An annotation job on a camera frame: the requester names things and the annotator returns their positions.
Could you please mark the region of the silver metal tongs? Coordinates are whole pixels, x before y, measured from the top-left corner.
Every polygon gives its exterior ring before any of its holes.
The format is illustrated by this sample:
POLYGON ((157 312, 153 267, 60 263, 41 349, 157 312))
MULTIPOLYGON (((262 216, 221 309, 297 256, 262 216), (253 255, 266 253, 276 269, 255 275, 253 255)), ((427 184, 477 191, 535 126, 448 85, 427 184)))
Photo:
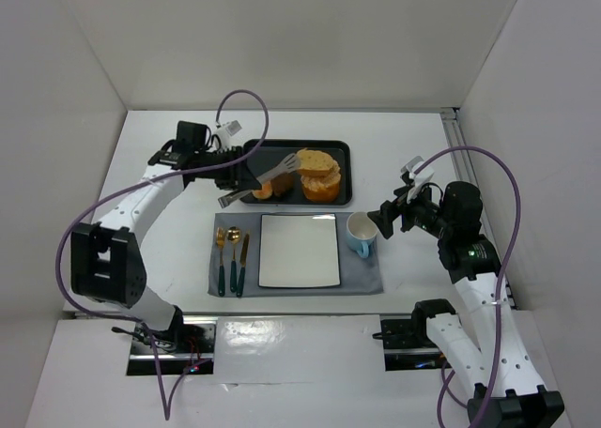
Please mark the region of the silver metal tongs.
MULTIPOLYGON (((271 181, 273 178, 284 173, 292 173, 296 171, 300 166, 301 160, 297 156, 297 154, 288 154, 280 161, 278 165, 276 165, 274 168, 267 171, 266 173, 264 173, 256 179, 259 183, 259 189, 262 189, 262 185, 268 181, 271 181)), ((239 199, 251 194, 252 192, 253 190, 230 192, 227 195, 222 196, 218 199, 219 205, 221 208, 226 208, 232 203, 238 201, 239 199)))

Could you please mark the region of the seeded bread slice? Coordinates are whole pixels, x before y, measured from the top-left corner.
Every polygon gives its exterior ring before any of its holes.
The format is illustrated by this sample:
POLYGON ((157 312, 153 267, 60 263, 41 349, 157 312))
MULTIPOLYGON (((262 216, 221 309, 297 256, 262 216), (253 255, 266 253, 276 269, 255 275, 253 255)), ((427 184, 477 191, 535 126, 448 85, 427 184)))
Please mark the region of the seeded bread slice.
POLYGON ((300 160, 297 172, 301 176, 325 177, 339 171, 338 162, 326 152, 304 148, 296 156, 300 160))

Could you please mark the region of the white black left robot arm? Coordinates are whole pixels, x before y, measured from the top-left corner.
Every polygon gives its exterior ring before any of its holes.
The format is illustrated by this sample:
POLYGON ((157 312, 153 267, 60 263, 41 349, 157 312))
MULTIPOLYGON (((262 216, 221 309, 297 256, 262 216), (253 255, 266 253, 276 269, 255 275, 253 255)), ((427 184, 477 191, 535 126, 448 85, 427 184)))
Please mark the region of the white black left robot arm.
POLYGON ((188 337, 183 312, 147 282, 140 251, 150 227, 196 179, 224 191, 248 190, 257 180, 240 146, 211 149, 208 126, 177 124, 147 162, 140 185, 95 223, 77 223, 70 234, 70 287, 74 294, 116 307, 148 327, 148 343, 176 349, 188 337))

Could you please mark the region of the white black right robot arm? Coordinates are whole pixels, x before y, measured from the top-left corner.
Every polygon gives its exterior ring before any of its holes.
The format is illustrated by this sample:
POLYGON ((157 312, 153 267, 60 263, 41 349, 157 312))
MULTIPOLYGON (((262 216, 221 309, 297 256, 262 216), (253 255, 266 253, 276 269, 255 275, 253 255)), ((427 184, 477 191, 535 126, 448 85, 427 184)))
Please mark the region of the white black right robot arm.
POLYGON ((481 234, 483 202, 472 184, 448 184, 435 204, 430 190, 414 199, 411 187, 395 190, 395 200, 368 214, 385 238, 393 222, 407 232, 419 227, 438 241, 439 259, 464 302, 475 331, 465 332, 459 315, 445 299, 416 303, 416 336, 444 355, 469 395, 467 412, 478 427, 550 427, 564 411, 562 396, 548 390, 521 340, 506 288, 501 261, 481 234))

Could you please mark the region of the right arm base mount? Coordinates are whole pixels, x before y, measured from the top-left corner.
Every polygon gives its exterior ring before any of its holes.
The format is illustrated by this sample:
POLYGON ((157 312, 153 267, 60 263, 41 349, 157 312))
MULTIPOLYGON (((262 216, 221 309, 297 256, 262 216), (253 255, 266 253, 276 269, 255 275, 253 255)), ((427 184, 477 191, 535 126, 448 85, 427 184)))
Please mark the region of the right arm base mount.
POLYGON ((409 318, 381 318, 380 329, 372 335, 380 341, 387 372, 440 369, 445 360, 429 340, 420 338, 409 318))

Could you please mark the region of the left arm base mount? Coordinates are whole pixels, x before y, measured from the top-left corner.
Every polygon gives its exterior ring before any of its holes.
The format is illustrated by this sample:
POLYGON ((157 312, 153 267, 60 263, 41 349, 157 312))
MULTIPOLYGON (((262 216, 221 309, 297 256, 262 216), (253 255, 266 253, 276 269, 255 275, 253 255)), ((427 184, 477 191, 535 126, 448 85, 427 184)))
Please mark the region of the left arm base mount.
MULTIPOLYGON (((173 340, 165 333, 155 332, 158 361, 163 375, 212 375, 214 373, 216 323, 208 321, 185 323, 173 340)), ((112 327, 114 334, 131 341, 126 375, 150 376, 156 374, 154 350, 148 333, 137 324, 133 329, 112 327)))

